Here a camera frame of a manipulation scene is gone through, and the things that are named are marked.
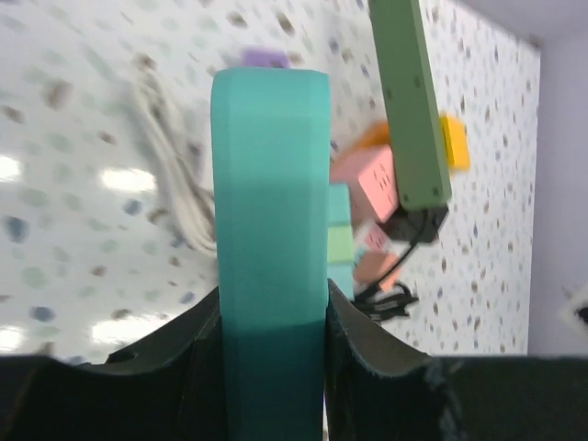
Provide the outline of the yellow cube socket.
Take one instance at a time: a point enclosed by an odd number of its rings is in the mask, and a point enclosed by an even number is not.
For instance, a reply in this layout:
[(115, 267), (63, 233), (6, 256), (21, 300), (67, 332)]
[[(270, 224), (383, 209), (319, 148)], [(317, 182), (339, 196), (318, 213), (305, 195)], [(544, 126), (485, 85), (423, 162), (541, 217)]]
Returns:
[(447, 164), (452, 172), (466, 172), (470, 169), (468, 137), (465, 124), (448, 114), (440, 116), (444, 136)]

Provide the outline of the light blue cube adapter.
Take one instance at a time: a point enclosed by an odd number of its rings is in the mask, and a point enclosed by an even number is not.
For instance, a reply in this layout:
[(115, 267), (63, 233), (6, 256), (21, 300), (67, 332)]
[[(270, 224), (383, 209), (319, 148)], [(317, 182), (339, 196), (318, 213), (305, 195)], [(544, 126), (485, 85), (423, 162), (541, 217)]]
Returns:
[(353, 269), (353, 263), (334, 263), (327, 265), (327, 277), (334, 282), (350, 301), (353, 301), (355, 298)]

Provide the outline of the green cube adapter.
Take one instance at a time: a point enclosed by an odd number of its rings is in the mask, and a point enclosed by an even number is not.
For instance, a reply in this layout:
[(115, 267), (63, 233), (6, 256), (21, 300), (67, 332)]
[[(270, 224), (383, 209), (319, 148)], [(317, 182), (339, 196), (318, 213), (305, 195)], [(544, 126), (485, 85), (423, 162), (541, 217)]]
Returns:
[(350, 224), (334, 224), (327, 229), (327, 264), (352, 264), (354, 238)]

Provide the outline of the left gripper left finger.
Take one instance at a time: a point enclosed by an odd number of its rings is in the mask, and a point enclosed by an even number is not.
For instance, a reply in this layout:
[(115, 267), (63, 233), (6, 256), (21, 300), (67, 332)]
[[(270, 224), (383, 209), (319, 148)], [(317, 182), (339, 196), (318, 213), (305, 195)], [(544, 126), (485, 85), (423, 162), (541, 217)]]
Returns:
[(1, 358), (4, 440), (225, 440), (219, 293), (103, 364)]

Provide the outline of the black cube socket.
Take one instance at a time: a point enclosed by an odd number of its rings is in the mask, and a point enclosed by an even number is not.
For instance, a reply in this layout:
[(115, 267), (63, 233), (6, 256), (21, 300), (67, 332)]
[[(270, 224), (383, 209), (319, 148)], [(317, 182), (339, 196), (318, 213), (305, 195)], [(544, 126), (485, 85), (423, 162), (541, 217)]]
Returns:
[(398, 208), (379, 227), (392, 241), (433, 243), (447, 217), (448, 206), (423, 210)]

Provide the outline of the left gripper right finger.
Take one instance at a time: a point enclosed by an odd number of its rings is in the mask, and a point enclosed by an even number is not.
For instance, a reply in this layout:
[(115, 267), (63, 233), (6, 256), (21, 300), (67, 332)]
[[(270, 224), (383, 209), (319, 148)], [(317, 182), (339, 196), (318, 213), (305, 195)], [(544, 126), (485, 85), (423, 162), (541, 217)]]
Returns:
[(584, 441), (587, 361), (429, 356), (329, 285), (325, 400), (332, 440)]

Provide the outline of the teal cube adapter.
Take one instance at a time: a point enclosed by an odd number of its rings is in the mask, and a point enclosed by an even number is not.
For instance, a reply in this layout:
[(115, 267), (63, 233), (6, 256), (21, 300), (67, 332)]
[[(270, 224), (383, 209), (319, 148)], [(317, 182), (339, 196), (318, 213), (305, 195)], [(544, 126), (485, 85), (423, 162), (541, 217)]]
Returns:
[(329, 225), (351, 223), (350, 197), (346, 183), (329, 185), (327, 219)]

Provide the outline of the teal triangular power strip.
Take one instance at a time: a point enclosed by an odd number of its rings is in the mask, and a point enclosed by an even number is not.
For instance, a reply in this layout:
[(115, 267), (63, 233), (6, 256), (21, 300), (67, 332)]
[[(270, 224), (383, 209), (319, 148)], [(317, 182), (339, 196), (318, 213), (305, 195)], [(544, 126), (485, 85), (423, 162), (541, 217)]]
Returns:
[(232, 440), (322, 438), (331, 92), (324, 73), (237, 67), (210, 116)]

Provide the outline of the green power strip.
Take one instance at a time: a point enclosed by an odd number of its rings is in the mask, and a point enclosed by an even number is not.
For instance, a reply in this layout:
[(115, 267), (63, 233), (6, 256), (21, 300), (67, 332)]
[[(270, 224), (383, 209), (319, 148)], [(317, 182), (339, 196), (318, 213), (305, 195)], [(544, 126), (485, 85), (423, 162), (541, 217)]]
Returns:
[(452, 190), (420, 5), (368, 5), (401, 205), (441, 207)]

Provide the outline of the small pink adapter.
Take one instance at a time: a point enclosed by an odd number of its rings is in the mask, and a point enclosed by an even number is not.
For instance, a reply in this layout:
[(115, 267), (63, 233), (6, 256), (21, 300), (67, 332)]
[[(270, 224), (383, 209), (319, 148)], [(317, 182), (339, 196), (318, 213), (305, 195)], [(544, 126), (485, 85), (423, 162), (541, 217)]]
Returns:
[(353, 279), (358, 286), (378, 281), (398, 260), (389, 237), (373, 222), (357, 231), (355, 246)]

